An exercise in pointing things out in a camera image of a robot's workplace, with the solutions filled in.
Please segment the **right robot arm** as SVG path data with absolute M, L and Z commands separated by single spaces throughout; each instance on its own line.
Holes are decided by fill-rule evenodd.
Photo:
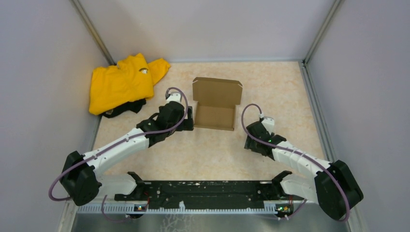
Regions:
M 345 220 L 364 195 L 348 165 L 330 162 L 304 152 L 286 138 L 272 132 L 273 123 L 264 118 L 244 126 L 245 149 L 285 164 L 295 171 L 283 171 L 272 179 L 278 199 L 294 195 L 318 204 L 330 218 Z

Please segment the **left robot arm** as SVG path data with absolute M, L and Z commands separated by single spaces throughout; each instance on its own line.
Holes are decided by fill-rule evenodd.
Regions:
M 176 131 L 192 131 L 192 107 L 168 101 L 151 117 L 141 121 L 125 135 L 98 149 L 80 154 L 70 153 L 57 181 L 68 199 L 83 206 L 96 198 L 128 195 L 133 200 L 144 196 L 145 187 L 131 174 L 105 176 L 112 166 L 132 154 L 164 141 Z

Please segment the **brown cardboard box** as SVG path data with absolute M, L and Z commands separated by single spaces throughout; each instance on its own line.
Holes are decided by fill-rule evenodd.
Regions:
M 192 82 L 193 100 L 197 103 L 194 126 L 233 131 L 236 107 L 241 104 L 243 85 L 240 81 L 196 77 Z

